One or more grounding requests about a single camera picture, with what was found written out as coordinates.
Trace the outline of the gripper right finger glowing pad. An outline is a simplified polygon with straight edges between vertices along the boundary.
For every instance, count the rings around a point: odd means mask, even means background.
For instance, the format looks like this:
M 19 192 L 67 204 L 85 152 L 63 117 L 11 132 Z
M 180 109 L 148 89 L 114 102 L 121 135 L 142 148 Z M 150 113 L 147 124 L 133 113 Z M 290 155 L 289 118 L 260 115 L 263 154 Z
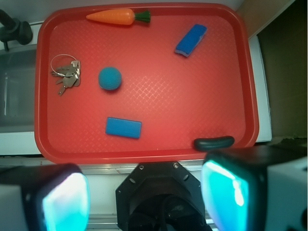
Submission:
M 220 231 L 305 231 L 307 169 L 305 147 L 212 150 L 201 169 L 205 208 Z

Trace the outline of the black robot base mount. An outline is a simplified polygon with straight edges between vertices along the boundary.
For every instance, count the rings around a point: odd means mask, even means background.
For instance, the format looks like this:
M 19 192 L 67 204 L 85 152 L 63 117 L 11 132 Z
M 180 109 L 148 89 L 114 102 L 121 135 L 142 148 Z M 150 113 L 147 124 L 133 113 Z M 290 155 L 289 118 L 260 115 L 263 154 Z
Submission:
M 209 231 L 201 183 L 179 162 L 140 163 L 115 191 L 122 231 Z

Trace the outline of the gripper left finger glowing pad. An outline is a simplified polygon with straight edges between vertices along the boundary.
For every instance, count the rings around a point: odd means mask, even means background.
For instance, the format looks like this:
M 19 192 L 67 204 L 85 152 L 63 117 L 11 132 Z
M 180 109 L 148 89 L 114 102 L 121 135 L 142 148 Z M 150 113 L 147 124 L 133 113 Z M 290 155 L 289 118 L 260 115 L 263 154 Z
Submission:
M 1 166 L 2 231 L 84 231 L 89 215 L 89 183 L 77 165 Z

